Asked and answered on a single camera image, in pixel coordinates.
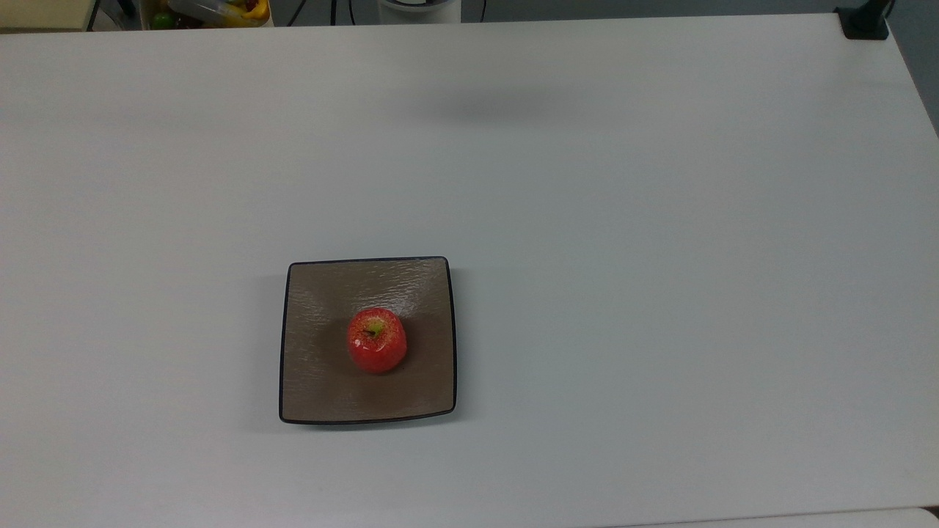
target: apple stem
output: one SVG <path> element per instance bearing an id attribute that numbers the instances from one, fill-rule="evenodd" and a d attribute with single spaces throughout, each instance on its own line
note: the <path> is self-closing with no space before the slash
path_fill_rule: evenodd
<path id="1" fill-rule="evenodd" d="M 381 331 L 384 329 L 385 329 L 385 325 L 381 324 L 381 322 L 379 321 L 372 322 L 371 324 L 365 327 L 365 331 L 371 337 L 378 337 L 378 335 L 381 334 Z"/>

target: white cylindrical object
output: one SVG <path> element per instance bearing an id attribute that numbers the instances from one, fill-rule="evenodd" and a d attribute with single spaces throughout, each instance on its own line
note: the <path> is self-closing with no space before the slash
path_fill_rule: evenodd
<path id="1" fill-rule="evenodd" d="M 460 23 L 462 0 L 378 0 L 381 23 Z"/>

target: plate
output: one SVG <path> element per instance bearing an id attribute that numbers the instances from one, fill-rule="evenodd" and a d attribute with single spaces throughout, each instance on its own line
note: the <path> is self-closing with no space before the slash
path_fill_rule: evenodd
<path id="1" fill-rule="evenodd" d="M 359 370 L 346 328 L 380 306 L 405 328 L 408 353 L 384 374 Z M 456 405 L 450 265 L 442 256 L 298 262 L 287 272 L 281 420 L 365 424 L 425 418 Z"/>

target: black cable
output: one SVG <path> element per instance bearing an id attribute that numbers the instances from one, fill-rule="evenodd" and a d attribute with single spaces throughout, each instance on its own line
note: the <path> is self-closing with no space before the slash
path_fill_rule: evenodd
<path id="1" fill-rule="evenodd" d="M 287 27 L 290 27 L 291 25 L 293 25 L 294 22 L 297 21 L 297 15 L 300 14 L 300 10 L 303 9 L 303 6 L 305 5 L 306 5 L 306 0 L 300 0 L 300 5 L 297 6 L 297 10 L 294 11 L 294 16 L 290 17 L 290 22 L 287 23 Z"/>
<path id="2" fill-rule="evenodd" d="M 300 5 L 297 6 L 297 10 L 294 11 L 294 16 L 290 17 L 290 22 L 287 23 L 287 27 L 290 27 L 297 21 L 297 16 L 300 15 L 300 10 L 303 9 L 305 5 L 306 0 L 300 0 Z M 336 0 L 332 0 L 330 3 L 330 25 L 336 25 Z"/>
<path id="3" fill-rule="evenodd" d="M 95 5 L 91 7 L 91 16 L 88 17 L 88 27 L 85 28 L 85 31 L 91 31 L 91 27 L 95 25 L 95 17 L 98 16 L 98 9 L 101 7 L 101 0 L 95 0 Z"/>

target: plate rim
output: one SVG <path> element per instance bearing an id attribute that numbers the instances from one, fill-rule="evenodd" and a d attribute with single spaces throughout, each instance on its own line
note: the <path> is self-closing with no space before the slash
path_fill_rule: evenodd
<path id="1" fill-rule="evenodd" d="M 453 339 L 453 357 L 454 357 L 454 395 L 451 400 L 450 408 L 438 411 L 438 412 L 429 412 L 425 414 L 412 414 L 408 416 L 395 416 L 394 418 L 369 418 L 364 420 L 295 420 L 292 418 L 284 418 L 284 355 L 285 355 L 285 341 L 287 333 L 287 301 L 290 298 L 290 274 L 293 272 L 294 266 L 308 266 L 314 264 L 343 264 L 347 262 L 376 262 L 376 261 L 386 261 L 386 260 L 443 260 L 443 267 L 447 272 L 447 290 L 450 295 L 450 328 L 451 328 L 451 338 Z M 277 397 L 277 411 L 278 415 L 281 418 L 281 421 L 286 424 L 300 424 L 308 426 L 353 426 L 359 424 L 381 424 L 387 422 L 404 422 L 407 420 L 419 420 L 421 418 L 430 418 L 431 416 L 441 416 L 443 414 L 449 414 L 456 409 L 456 312 L 454 310 L 454 282 L 450 276 L 450 261 L 447 260 L 447 257 L 442 255 L 433 255 L 433 256 L 381 256 L 375 258 L 340 258 L 337 260 L 310 260 L 303 262 L 293 262 L 290 266 L 287 267 L 287 280 L 284 291 L 284 315 L 283 321 L 281 323 L 281 367 L 280 367 L 280 380 L 278 386 L 278 397 Z"/>

